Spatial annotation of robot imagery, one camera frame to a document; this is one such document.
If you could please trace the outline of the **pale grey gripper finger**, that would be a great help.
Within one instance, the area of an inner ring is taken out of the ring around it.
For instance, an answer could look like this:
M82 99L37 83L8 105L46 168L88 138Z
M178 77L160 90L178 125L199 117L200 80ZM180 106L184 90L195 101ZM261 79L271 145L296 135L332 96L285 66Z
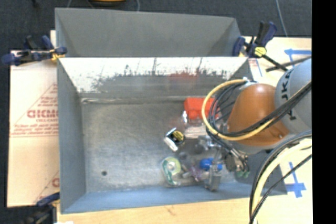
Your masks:
M222 150L217 149L213 158L214 167L222 167Z
M209 169L209 177L205 181L205 188L210 191L217 191L220 185L221 171L216 167L211 167Z

